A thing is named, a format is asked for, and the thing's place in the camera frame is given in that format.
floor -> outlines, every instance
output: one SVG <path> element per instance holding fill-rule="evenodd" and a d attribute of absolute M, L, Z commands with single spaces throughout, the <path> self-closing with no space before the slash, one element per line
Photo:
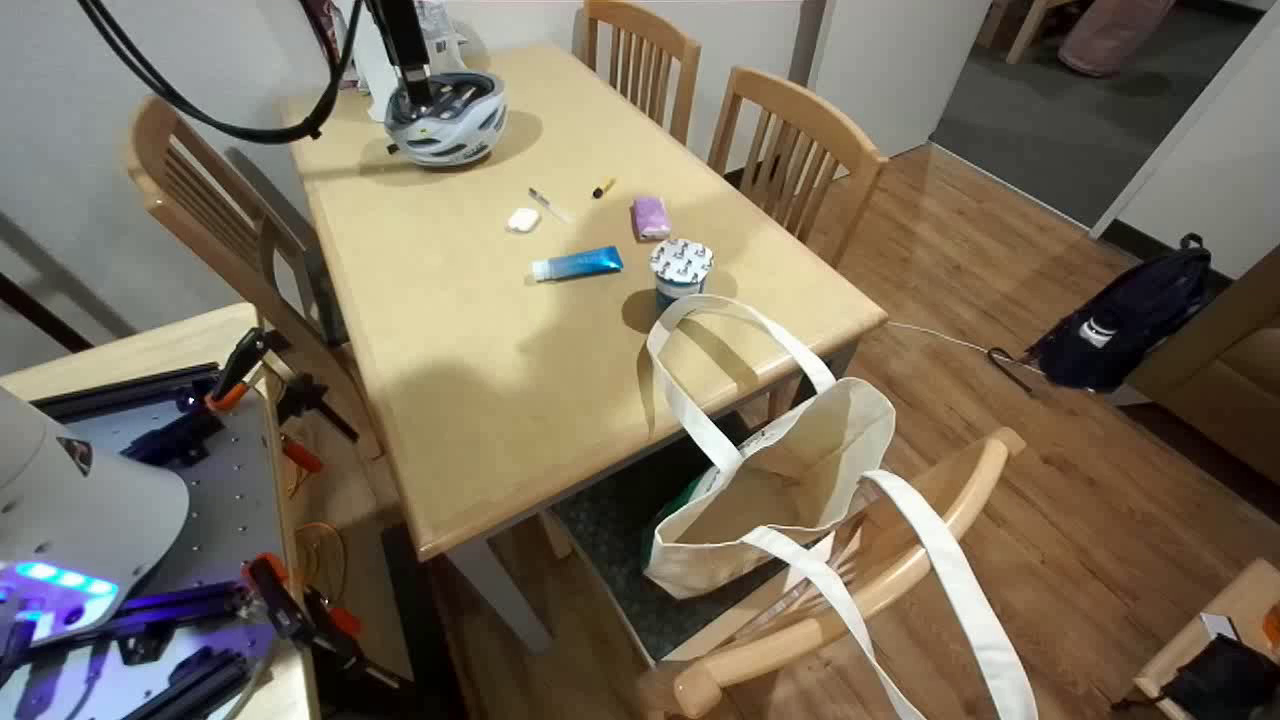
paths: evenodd
<path fill-rule="evenodd" d="M 1027 63 L 977 51 L 930 141 L 1097 225 L 1251 18 L 1220 4 L 1179 4 L 1134 60 L 1104 79 L 1056 63 L 1056 38 Z"/>
<path fill-rule="evenodd" d="M 1109 714 L 1127 674 L 1251 554 L 1280 561 L 1280 528 L 1110 405 L 1044 388 L 1023 395 L 978 353 L 1027 348 L 1127 255 L 992 182 L 947 150 L 886 165 L 850 251 L 841 261 L 893 323 L 850 370 L 900 407 L 897 471 L 915 471 L 995 423 L 1027 451 L 964 546 L 1011 633 L 1044 714 Z M 642 671 L 581 554 L 551 561 L 536 528 L 503 534 L 557 646 L 529 656 L 489 608 L 443 581 L 477 714 L 635 714 Z M 939 588 L 921 585 L 870 618 L 878 656 L 925 714 L 992 714 Z M 847 640 L 790 671 L 739 686 L 734 714 L 876 714 Z"/>

white helmet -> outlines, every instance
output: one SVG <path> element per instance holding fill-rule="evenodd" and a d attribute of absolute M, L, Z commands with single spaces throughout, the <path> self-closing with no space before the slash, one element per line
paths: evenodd
<path fill-rule="evenodd" d="M 389 134 L 395 150 L 425 167 L 489 161 L 507 125 L 503 83 L 489 72 L 440 72 L 433 83 L 433 107 L 411 107 L 403 89 L 390 91 Z"/>

chair backrest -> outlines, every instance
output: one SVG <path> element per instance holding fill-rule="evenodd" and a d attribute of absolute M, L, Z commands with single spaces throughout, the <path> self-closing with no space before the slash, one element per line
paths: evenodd
<path fill-rule="evenodd" d="M 1008 455 L 1021 448 L 1023 440 L 1011 426 L 1000 426 L 978 444 L 930 465 L 925 474 L 915 474 L 915 488 L 947 518 L 952 534 L 964 534 L 989 506 Z M 836 533 L 832 562 L 850 585 L 850 599 L 863 617 L 884 611 L 928 575 L 925 546 L 886 500 L 868 505 L 854 525 Z M 825 594 L 817 594 L 808 585 L 780 590 L 780 581 L 773 581 L 712 618 L 706 636 L 675 646 L 675 658 L 663 658 L 638 674 L 642 711 L 706 714 L 726 686 L 780 671 L 844 636 L 847 627 L 836 618 Z"/>
<path fill-rule="evenodd" d="M 648 8 L 618 0 L 586 0 L 586 63 L 629 97 L 642 116 L 663 125 L 679 144 L 687 141 L 693 83 L 698 44 Z M 599 60 L 599 24 L 611 29 L 607 63 Z"/>
<path fill-rule="evenodd" d="M 285 335 L 280 355 L 360 412 L 360 380 L 318 331 L 314 244 L 289 227 L 163 100 L 149 100 L 133 118 L 128 174 L 145 208 Z"/>
<path fill-rule="evenodd" d="M 748 133 L 753 146 L 739 155 L 732 141 L 748 105 L 757 107 L 757 128 Z M 821 213 L 841 213 L 836 234 L 810 244 L 836 263 L 878 182 L 884 155 L 868 133 L 808 89 L 732 66 L 706 165 L 721 174 L 739 174 L 734 189 L 805 244 L 810 244 Z M 832 182 L 841 182 L 841 208 L 825 208 Z"/>

black cable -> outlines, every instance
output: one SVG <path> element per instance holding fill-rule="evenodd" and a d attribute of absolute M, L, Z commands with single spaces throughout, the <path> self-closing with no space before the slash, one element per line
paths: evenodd
<path fill-rule="evenodd" d="M 206 111 L 200 111 L 187 97 L 179 97 L 158 66 L 149 63 L 149 55 L 128 38 L 128 31 L 115 24 L 115 15 L 101 4 L 101 0 L 81 0 L 81 8 L 89 13 L 89 18 L 101 29 L 101 36 L 106 38 L 106 46 L 166 105 L 176 105 L 179 111 L 187 111 L 191 118 L 204 118 L 229 134 L 239 141 L 260 141 L 260 144 L 285 144 L 285 141 L 298 141 L 298 134 L 314 134 L 324 116 L 331 111 L 337 100 L 337 79 L 339 66 L 331 72 L 331 83 L 324 89 L 318 105 L 308 111 L 308 118 L 298 118 L 295 128 L 235 128 L 223 118 L 212 118 Z"/>
<path fill-rule="evenodd" d="M 206 128 L 220 128 L 235 141 L 249 141 L 249 144 L 293 144 L 293 141 L 305 141 L 305 134 L 318 134 L 318 125 L 326 118 L 331 105 L 337 105 L 337 91 L 339 91 L 339 79 L 344 79 L 344 66 L 352 60 L 352 46 L 357 46 L 357 24 L 360 24 L 360 8 L 365 0 L 352 0 L 352 18 L 347 18 L 347 36 L 344 36 L 344 46 L 339 55 L 331 55 L 331 46 L 318 38 L 324 46 L 324 60 L 326 60 L 326 89 L 318 91 L 314 107 L 293 125 L 293 128 L 242 128 L 242 125 L 223 125 L 214 116 L 206 116 L 204 107 L 197 107 L 179 89 L 170 89 L 163 79 L 163 72 L 128 38 L 128 31 L 115 24 L 115 15 L 104 8 L 104 0 L 81 0 L 89 24 L 104 36 L 104 44 L 121 55 L 121 63 L 139 79 L 149 83 L 163 105 L 179 107 L 183 116 L 206 125 Z"/>

white tote bag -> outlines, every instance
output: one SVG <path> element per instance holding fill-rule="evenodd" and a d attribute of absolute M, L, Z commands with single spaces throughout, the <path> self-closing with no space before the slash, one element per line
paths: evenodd
<path fill-rule="evenodd" d="M 732 313 L 763 327 L 788 348 L 788 355 L 817 388 L 810 400 L 758 426 L 753 440 L 745 440 L 745 448 L 734 448 L 687 400 L 687 391 L 663 364 L 673 327 L 679 327 L 679 321 L 698 308 Z M 876 485 L 878 500 L 897 505 L 911 525 L 930 573 L 939 575 L 939 588 L 952 599 L 952 611 L 971 646 L 971 658 L 978 663 L 1000 720 L 1039 714 L 1030 680 L 983 588 L 977 585 L 959 538 L 909 480 L 878 467 L 897 423 L 886 395 L 850 375 L 836 380 L 825 359 L 810 355 L 790 331 L 785 331 L 757 308 L 721 294 L 687 294 L 673 305 L 648 331 L 648 353 L 654 384 L 663 388 L 675 420 L 712 459 L 687 505 L 658 518 L 658 528 L 650 533 L 648 581 L 654 581 L 673 594 L 698 594 L 758 567 L 768 554 L 785 561 L 844 618 L 844 627 L 876 666 L 893 711 L 900 720 L 921 720 L 921 706 L 878 666 L 870 633 L 841 573 L 827 567 L 821 551 L 805 546 L 860 506 L 860 485 Z"/>
<path fill-rule="evenodd" d="M 704 407 L 673 380 L 663 348 L 693 313 L 726 313 L 763 327 L 817 388 L 810 400 L 775 416 L 739 448 L 706 420 Z M 884 465 L 897 412 L 868 380 L 836 380 L 788 327 L 722 294 L 687 294 L 648 331 L 650 380 L 663 388 L 675 420 L 712 459 L 685 506 L 650 533 L 648 581 L 666 594 L 704 594 L 758 567 L 768 551 L 745 534 L 775 528 L 797 544 L 827 534 L 854 513 L 854 485 Z"/>

